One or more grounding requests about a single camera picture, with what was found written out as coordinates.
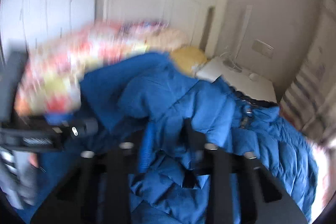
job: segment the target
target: white bedside table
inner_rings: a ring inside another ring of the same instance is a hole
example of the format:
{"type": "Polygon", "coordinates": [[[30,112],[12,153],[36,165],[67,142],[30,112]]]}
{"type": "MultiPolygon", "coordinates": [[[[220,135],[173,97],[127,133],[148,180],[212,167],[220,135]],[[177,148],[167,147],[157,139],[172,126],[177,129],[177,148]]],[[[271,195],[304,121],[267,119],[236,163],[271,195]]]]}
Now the white bedside table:
{"type": "Polygon", "coordinates": [[[265,100],[269,102],[277,102],[274,87],[271,81],[266,78],[253,74],[247,69],[243,69],[241,73],[226,67],[219,57],[213,58],[211,61],[196,73],[199,79],[214,82],[218,77],[223,79],[230,85],[256,100],[265,100]]]}

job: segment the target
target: yellow pillow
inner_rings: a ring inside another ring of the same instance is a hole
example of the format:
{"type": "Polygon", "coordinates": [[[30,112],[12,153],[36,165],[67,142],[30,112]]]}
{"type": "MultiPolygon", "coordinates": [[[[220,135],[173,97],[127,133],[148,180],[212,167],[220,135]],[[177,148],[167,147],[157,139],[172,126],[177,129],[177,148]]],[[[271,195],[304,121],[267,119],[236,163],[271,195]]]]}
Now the yellow pillow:
{"type": "Polygon", "coordinates": [[[194,77],[195,73],[208,61],[204,52],[193,46],[174,50],[170,58],[182,73],[191,77],[194,77]]]}

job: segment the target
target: power outlet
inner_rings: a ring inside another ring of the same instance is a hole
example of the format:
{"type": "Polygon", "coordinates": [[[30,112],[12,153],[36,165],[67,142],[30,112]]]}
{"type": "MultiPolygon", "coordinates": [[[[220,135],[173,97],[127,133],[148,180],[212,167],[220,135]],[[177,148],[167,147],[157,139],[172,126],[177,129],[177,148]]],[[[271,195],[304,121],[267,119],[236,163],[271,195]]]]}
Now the power outlet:
{"type": "Polygon", "coordinates": [[[269,59],[273,57],[274,48],[268,45],[267,43],[262,42],[261,40],[258,40],[258,39],[256,39],[253,42],[252,50],[268,57],[269,59]]]}

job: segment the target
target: blue fabric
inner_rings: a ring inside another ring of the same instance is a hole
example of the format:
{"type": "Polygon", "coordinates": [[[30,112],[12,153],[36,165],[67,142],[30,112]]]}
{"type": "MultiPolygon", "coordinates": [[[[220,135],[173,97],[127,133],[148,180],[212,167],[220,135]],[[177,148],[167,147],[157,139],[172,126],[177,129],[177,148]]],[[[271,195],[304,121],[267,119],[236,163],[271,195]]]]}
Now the blue fabric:
{"type": "MultiPolygon", "coordinates": [[[[82,141],[85,150],[107,151],[129,133],[144,129],[148,120],[155,125],[155,153],[148,171],[129,176],[134,223],[204,223],[209,177],[198,177],[194,189],[182,188],[184,171],[190,168],[190,154],[179,137],[185,118],[191,118],[193,128],[204,133],[209,142],[228,152],[242,155],[254,151],[310,218],[317,166],[302,135],[278,116],[278,107],[253,108],[248,114],[250,106],[236,98],[221,78],[214,83],[189,78],[179,73],[167,56],[155,53],[87,74],[81,91],[89,105],[83,105],[82,111],[92,109],[101,122],[100,132],[82,141]],[[245,116],[250,120],[243,129],[239,126],[245,116]]],[[[63,174],[66,168],[59,157],[55,166],[63,174]]],[[[58,172],[55,167],[49,170],[50,176],[58,172]]],[[[231,187],[234,220],[239,223],[235,175],[231,176],[231,187]]]]}

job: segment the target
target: bed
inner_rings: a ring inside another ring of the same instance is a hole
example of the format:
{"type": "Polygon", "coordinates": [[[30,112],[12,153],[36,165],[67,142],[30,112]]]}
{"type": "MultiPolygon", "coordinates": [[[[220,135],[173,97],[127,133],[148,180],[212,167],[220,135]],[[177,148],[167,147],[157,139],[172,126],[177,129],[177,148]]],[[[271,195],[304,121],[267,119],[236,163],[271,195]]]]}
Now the bed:
{"type": "MultiPolygon", "coordinates": [[[[163,19],[182,30],[190,45],[212,58],[219,41],[227,0],[103,0],[104,21],[163,19]]],[[[53,178],[53,183],[61,176],[53,178]]],[[[27,213],[25,220],[32,212],[27,213]]]]}

